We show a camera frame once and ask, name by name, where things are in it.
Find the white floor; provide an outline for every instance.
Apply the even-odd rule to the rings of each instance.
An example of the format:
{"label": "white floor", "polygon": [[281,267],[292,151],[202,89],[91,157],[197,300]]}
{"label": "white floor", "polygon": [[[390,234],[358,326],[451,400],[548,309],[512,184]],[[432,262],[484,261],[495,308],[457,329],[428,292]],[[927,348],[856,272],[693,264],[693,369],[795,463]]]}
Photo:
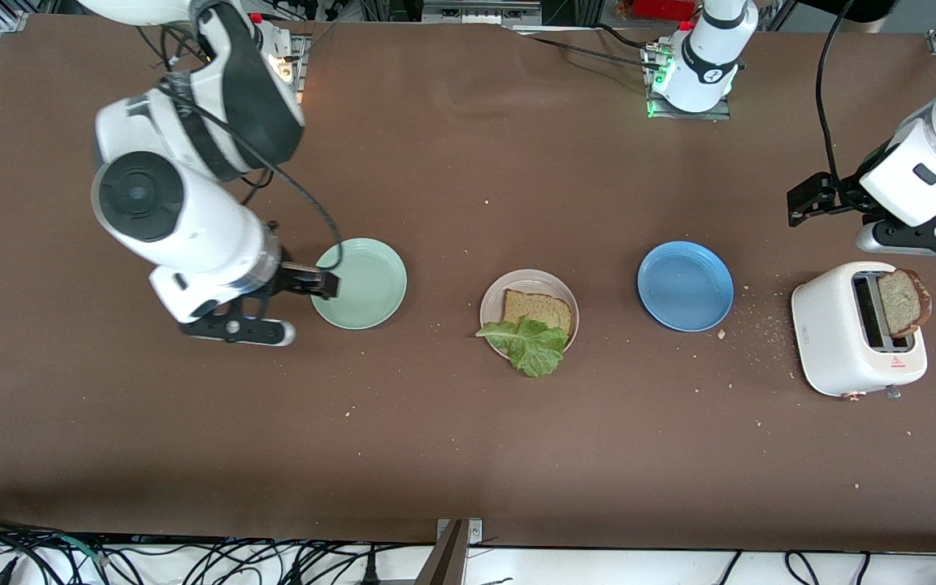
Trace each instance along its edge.
{"label": "white floor", "polygon": [[[141,551],[160,553],[170,547],[153,545],[141,547]],[[241,548],[239,557],[253,555],[259,548]],[[365,551],[363,547],[349,547],[346,551]],[[275,583],[278,577],[291,566],[297,550],[289,549],[279,558],[256,564],[259,574],[246,570],[234,574],[224,581],[227,585],[245,585]],[[383,580],[413,579],[426,560],[430,548],[402,548],[396,551],[380,552],[378,555],[378,574]],[[78,561],[83,560],[76,552]],[[146,585],[179,585],[184,583],[190,569],[205,555],[201,549],[186,548],[166,556],[128,555],[135,564],[142,582]],[[537,549],[537,548],[472,548],[469,552],[465,585],[493,584],[511,578],[512,584],[572,584],[572,585],[712,585],[720,580],[724,569],[732,558],[732,552],[692,552],[692,551],[591,551],[591,549]],[[59,552],[44,552],[44,558],[59,572],[66,582],[71,577],[70,564],[64,561]],[[811,552],[806,555],[817,573],[821,585],[853,584],[861,566],[861,555],[822,554]],[[12,552],[0,555],[0,569],[11,558]],[[302,582],[309,585],[313,575],[325,570],[341,557],[327,559],[316,565],[316,569],[304,577]],[[120,565],[117,570],[108,567],[107,577],[111,583],[126,583],[118,570],[131,578],[131,571]],[[219,563],[206,575],[203,581],[214,583],[229,573],[234,567],[230,561]],[[81,567],[82,582],[99,585],[102,581],[86,562]],[[364,561],[360,560],[338,580],[341,585],[352,585],[363,577]],[[809,580],[806,571],[799,562],[795,570]],[[320,585],[331,582],[337,571],[324,575]],[[42,585],[46,581],[34,563],[21,557],[12,578],[11,585]],[[783,564],[782,552],[746,552],[739,559],[731,577],[730,584],[795,584]],[[873,555],[869,570],[864,578],[864,585],[936,585],[936,556],[928,555]]]}

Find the table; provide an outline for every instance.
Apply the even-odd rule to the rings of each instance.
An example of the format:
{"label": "table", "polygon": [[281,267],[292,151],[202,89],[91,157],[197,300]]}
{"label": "table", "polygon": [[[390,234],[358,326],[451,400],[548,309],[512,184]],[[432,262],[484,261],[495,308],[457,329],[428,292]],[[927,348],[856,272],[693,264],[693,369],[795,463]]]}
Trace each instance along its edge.
{"label": "table", "polygon": [[[822,37],[757,34],[732,120],[710,123],[647,119],[628,66],[497,27],[323,29],[287,169],[347,237],[393,245],[409,291],[362,332],[276,299],[300,336],[285,349],[180,336],[151,266],[94,221],[93,116],[160,75],[135,31],[33,15],[3,38],[0,518],[423,541],[478,516],[497,544],[936,549],[936,258],[884,258],[935,300],[929,373],[902,400],[817,395],[795,354],[791,290],[866,257],[855,214],[787,228],[785,193],[825,166]],[[843,34],[827,79],[851,170],[936,95],[936,57]],[[279,181],[253,208],[297,258],[330,244]],[[732,270],[724,340],[639,306],[640,259],[679,238]],[[520,267],[582,311],[546,379],[472,337],[484,290]]]}

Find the green plate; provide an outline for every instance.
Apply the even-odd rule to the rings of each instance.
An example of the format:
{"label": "green plate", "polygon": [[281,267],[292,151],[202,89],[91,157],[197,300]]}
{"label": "green plate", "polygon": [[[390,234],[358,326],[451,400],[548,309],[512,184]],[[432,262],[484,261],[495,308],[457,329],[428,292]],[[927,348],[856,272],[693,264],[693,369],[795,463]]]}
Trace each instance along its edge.
{"label": "green plate", "polygon": [[[316,312],[328,323],[342,329],[369,329],[397,312],[406,294],[406,267],[400,254],[389,245],[368,237],[342,243],[345,256],[334,274],[338,296],[323,300],[313,297]],[[338,259],[338,247],[320,256],[317,266],[326,267]]]}

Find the toast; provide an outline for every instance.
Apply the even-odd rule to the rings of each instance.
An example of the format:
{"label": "toast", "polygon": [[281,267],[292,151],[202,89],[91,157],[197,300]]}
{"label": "toast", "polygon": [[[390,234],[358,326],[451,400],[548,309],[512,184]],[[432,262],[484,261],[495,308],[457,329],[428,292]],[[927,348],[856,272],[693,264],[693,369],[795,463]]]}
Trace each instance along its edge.
{"label": "toast", "polygon": [[545,323],[551,328],[560,328],[568,336],[572,336],[573,311],[565,301],[547,295],[505,290],[504,321],[518,325],[523,316]]}
{"label": "toast", "polygon": [[915,271],[898,269],[877,279],[887,330],[895,340],[917,332],[930,319],[930,293]]}

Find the lettuce leaf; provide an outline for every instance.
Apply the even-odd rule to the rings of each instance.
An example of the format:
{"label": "lettuce leaf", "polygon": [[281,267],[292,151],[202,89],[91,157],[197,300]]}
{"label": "lettuce leaf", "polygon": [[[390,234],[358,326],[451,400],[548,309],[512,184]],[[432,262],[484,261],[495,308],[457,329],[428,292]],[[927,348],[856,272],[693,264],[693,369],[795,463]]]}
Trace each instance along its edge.
{"label": "lettuce leaf", "polygon": [[486,323],[475,336],[486,338],[508,356],[512,366],[531,378],[556,370],[569,344],[565,331],[531,318],[522,318],[518,325],[508,321]]}

